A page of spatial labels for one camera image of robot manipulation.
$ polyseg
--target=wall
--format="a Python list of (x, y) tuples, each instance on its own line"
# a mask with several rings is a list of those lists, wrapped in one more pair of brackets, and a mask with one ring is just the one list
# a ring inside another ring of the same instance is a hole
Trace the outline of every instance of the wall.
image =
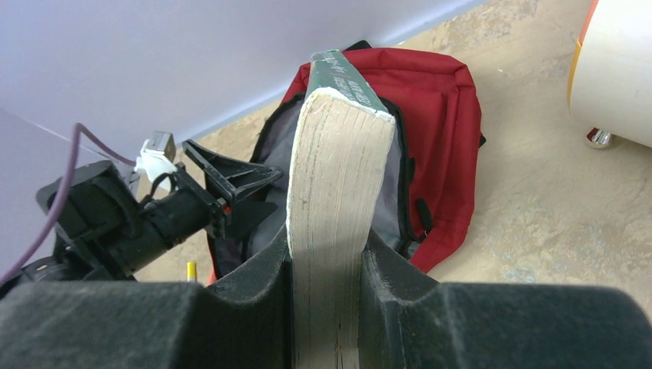
[(0, 269), (36, 233), (73, 122), (134, 157), (154, 130), (197, 137), (274, 101), (312, 52), (395, 45), (484, 1), (2, 2)]

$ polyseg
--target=yellow marker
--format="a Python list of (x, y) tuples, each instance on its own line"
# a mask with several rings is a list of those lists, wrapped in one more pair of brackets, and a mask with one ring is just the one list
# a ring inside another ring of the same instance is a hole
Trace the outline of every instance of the yellow marker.
[(188, 282), (197, 281), (197, 264), (194, 261), (189, 261), (188, 266), (186, 267), (188, 272)]

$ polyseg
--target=backpack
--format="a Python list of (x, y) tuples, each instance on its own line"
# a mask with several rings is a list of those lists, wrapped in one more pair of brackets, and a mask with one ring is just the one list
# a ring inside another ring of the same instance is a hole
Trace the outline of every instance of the backpack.
[[(433, 52), (360, 42), (344, 56), (396, 118), (372, 228), (427, 273), (462, 245), (474, 210), (477, 152), (485, 140), (473, 79), (466, 65)], [(254, 199), (278, 208), (242, 239), (209, 240), (218, 277), (265, 248), (285, 223), (288, 169), (309, 74), (309, 63), (299, 68), (251, 157), (286, 174)]]

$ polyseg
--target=stone floor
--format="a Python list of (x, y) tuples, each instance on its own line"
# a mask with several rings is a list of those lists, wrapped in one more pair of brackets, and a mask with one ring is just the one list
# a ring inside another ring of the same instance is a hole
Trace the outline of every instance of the stone floor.
[[(590, 3), (496, 0), (398, 46), (453, 55), (469, 65), (488, 139), (467, 240), (429, 275), (439, 281), (613, 286), (652, 316), (652, 148), (622, 139), (606, 151), (588, 148), (587, 129), (567, 111), (568, 69)], [(199, 142), (248, 159), (274, 108)], [(182, 280), (189, 260), (198, 262), (206, 281), (205, 234), (138, 276)]]

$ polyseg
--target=green book cover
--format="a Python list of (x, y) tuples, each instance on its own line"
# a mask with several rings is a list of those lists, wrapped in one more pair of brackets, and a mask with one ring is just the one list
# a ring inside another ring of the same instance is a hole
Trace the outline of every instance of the green book cover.
[(310, 64), (307, 95), (318, 88), (333, 88), (364, 107), (388, 113), (360, 72), (338, 50), (313, 54)]

